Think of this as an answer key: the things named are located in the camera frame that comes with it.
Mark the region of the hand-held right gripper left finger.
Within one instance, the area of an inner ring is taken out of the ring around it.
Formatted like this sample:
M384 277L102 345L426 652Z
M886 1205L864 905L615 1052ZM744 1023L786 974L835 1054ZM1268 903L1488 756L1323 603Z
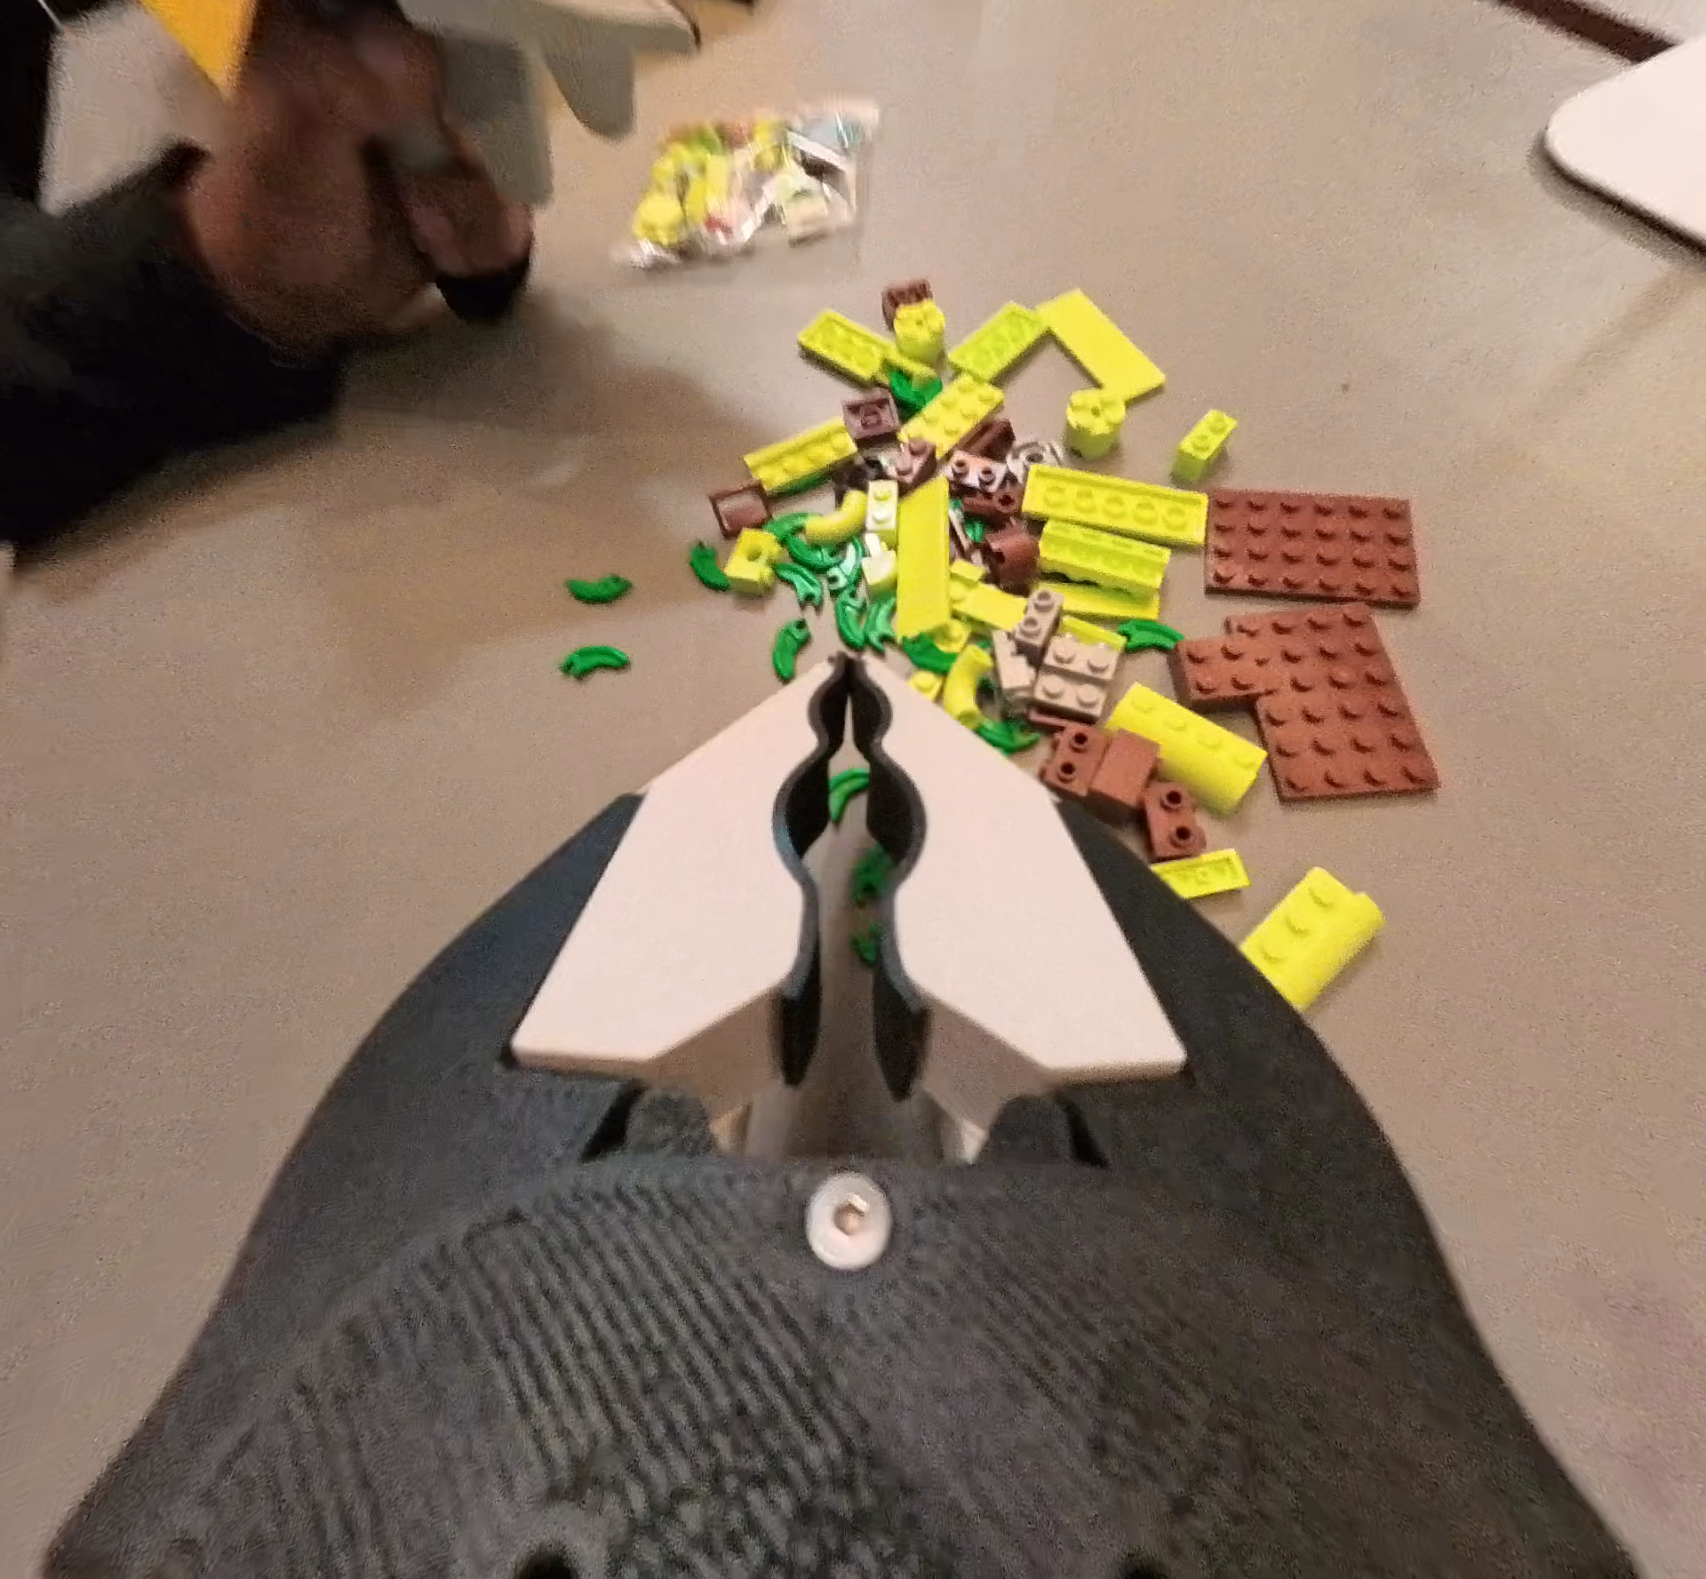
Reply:
M786 1156L821 1029L821 899L855 661L833 656L637 796L510 1040L522 1069L704 1107L737 1156Z

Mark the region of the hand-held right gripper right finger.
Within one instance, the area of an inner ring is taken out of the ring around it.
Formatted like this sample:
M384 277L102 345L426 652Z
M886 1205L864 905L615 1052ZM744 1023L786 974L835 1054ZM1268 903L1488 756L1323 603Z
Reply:
M1015 1100L1170 1080L1184 1047L1068 818L1035 778L888 668L853 661L879 898L873 1034L890 1092L926 1096L974 1161Z

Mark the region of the large brown studded plate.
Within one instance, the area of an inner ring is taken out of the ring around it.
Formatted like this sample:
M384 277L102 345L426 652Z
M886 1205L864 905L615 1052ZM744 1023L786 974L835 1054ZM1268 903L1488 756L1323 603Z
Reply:
M1412 503L1217 490L1208 497L1203 587L1208 596L1415 610Z
M1283 803L1439 792L1439 770L1366 608L1234 616L1219 636L1175 645L1166 665L1179 705L1252 718Z

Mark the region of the pile of toy bricks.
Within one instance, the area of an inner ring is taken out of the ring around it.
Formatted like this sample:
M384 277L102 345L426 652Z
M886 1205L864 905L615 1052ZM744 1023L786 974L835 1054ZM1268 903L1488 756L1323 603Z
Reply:
M690 570L712 592L795 599L779 683L826 614L844 652L901 652L915 694L1001 756L1039 756L1043 785L1130 830L1181 898L1248 889L1203 819L1274 783L1268 754L1248 714L1179 705L1166 656L1234 616L1388 608L1208 596L1217 490L1095 470L1137 403L1099 390L1037 308L1008 305L952 348L923 283L884 292L886 334L821 314L799 348L852 385L843 416L744 459Z

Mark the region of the person's left forearm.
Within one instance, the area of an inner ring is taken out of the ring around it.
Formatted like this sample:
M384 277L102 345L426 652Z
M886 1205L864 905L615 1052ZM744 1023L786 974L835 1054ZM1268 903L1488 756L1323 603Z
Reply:
M26 554L175 459L331 410L348 356L228 312L182 234L190 144L50 214L4 194L2 543Z

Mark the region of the person's left hand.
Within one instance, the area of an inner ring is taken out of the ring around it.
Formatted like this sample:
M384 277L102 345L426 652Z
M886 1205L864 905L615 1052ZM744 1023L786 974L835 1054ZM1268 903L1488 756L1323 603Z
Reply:
M493 325L532 268L532 210L453 117L426 34L259 0L222 132L182 188L222 303L290 356L404 330L432 295Z

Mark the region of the small sealed bag of pieces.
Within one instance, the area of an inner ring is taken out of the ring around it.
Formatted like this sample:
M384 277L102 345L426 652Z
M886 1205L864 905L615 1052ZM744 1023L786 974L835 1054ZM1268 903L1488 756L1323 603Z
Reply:
M883 124L873 101L830 97L672 128L652 150L613 266L713 270L852 246Z

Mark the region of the lime flat tile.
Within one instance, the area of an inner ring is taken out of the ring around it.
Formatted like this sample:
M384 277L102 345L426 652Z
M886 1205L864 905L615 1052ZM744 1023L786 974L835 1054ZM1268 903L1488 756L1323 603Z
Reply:
M1059 350L1121 403L1130 406L1164 388L1163 370L1083 290L1041 305L1037 315Z

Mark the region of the white monitor stand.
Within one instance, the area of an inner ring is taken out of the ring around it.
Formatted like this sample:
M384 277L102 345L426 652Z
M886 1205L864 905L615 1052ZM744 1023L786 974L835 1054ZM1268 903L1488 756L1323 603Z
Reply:
M1705 37L1566 101L1541 148L1572 185L1705 250Z

